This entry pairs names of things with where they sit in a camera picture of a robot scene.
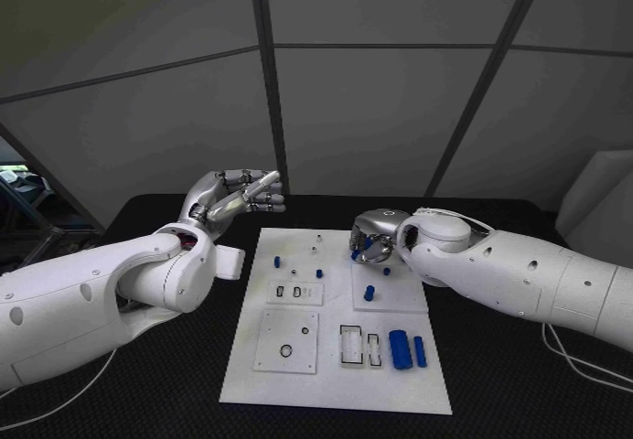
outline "blue cylinder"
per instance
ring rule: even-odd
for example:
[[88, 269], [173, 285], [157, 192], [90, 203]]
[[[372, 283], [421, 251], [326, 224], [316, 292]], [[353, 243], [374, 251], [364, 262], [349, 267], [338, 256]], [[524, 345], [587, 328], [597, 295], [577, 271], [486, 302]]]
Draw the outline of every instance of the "blue cylinder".
[[377, 291], [377, 288], [374, 287], [374, 285], [368, 285], [366, 286], [366, 290], [365, 290], [365, 300], [368, 302], [371, 302], [374, 300], [374, 292]]
[[413, 343], [415, 345], [415, 358], [418, 360], [418, 367], [426, 368], [426, 353], [424, 353], [424, 343], [421, 337], [413, 338]]
[[407, 340], [407, 332], [402, 329], [397, 329], [389, 333], [389, 346], [392, 348], [394, 367], [398, 370], [411, 369], [410, 341]]

